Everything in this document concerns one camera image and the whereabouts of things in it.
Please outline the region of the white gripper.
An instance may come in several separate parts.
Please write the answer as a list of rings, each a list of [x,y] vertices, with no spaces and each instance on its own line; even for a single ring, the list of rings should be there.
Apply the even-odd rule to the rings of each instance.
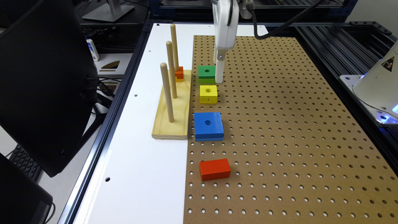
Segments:
[[[213,63],[216,65],[215,82],[223,82],[226,50],[233,49],[239,21],[237,0],[213,1],[213,21],[215,26],[215,44]]]

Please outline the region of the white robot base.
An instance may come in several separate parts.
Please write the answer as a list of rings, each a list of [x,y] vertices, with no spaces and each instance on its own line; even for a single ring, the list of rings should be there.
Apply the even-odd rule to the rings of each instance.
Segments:
[[[342,75],[340,80],[375,122],[397,124],[397,44],[364,75]]]

